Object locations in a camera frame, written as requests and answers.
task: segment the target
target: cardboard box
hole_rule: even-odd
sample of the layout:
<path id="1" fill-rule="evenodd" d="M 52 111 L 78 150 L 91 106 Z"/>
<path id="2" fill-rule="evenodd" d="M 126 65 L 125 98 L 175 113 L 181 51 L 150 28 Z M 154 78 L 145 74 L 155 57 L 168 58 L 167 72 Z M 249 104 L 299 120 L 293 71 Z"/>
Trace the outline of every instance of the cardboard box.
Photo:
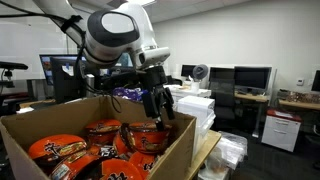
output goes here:
<path id="1" fill-rule="evenodd" d="M 145 117 L 142 104 L 117 99 L 122 113 L 112 106 L 110 97 L 98 97 L 25 114 L 7 116 L 1 119 L 1 134 L 6 146 L 13 173 L 20 179 L 48 179 L 26 153 L 37 140 L 55 134 L 85 136 L 84 127 L 104 118 L 115 118 L 122 122 L 150 120 Z M 163 112 L 164 122 L 173 125 L 171 145 L 153 167 L 149 179 L 184 179 L 191 165 L 195 118 L 175 113 L 175 120 L 168 120 Z"/>

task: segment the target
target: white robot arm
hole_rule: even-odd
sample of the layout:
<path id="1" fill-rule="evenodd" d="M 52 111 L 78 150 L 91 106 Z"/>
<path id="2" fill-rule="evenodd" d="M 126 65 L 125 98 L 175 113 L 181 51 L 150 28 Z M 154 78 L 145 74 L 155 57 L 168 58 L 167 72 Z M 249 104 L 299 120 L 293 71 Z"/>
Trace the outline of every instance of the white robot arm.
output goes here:
<path id="1" fill-rule="evenodd" d="M 69 19 L 77 15 L 67 0 L 33 0 L 46 14 Z M 136 69 L 161 65 L 170 55 L 169 48 L 159 48 L 148 15 L 139 4 L 124 3 L 118 9 L 93 13 L 87 24 L 76 23 L 86 31 L 84 53 L 87 61 L 98 67 L 114 66 L 123 52 L 129 52 Z M 78 45 L 81 36 L 69 28 L 66 34 Z"/>

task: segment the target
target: black monitor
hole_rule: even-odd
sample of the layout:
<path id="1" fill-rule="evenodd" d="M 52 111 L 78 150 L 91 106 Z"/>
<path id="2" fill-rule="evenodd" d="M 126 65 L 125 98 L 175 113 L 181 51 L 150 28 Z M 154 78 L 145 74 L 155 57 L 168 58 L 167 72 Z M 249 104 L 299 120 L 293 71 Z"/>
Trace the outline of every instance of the black monitor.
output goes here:
<path id="1" fill-rule="evenodd" d="M 237 88 L 266 90 L 268 88 L 271 67 L 234 68 L 235 85 Z"/>
<path id="2" fill-rule="evenodd" d="M 181 76 L 183 77 L 193 77 L 193 69 L 195 65 L 182 65 Z"/>
<path id="3" fill-rule="evenodd" d="M 44 76 L 46 77 L 47 84 L 53 86 L 52 80 L 52 71 L 51 71 L 51 58 L 56 59 L 69 59 L 75 61 L 77 59 L 76 54 L 42 54 L 40 55 L 40 61 L 42 64 Z"/>
<path id="4" fill-rule="evenodd" d="M 234 69 L 211 67 L 209 77 L 209 81 L 212 79 L 234 79 Z"/>
<path id="5" fill-rule="evenodd" d="M 54 84 L 54 99 L 57 104 L 72 101 L 84 97 L 86 88 L 82 79 L 77 79 L 73 74 L 73 68 L 76 61 L 74 59 L 61 57 L 50 58 L 52 80 Z M 90 66 L 87 62 L 84 70 L 85 74 L 93 74 L 96 77 L 100 75 L 99 69 Z"/>
<path id="6" fill-rule="evenodd" d="M 318 91 L 320 92 L 320 70 L 316 72 L 314 76 L 313 85 L 311 91 Z"/>

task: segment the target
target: ceiling light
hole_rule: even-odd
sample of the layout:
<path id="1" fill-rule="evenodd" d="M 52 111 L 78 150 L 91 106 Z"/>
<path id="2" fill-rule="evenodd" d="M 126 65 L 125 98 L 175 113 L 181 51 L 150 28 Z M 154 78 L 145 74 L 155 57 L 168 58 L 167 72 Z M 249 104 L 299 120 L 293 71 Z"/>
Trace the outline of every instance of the ceiling light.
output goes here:
<path id="1" fill-rule="evenodd" d="M 127 0 L 127 1 L 140 4 L 141 6 L 147 6 L 147 5 L 150 5 L 150 4 L 157 2 L 156 0 Z"/>

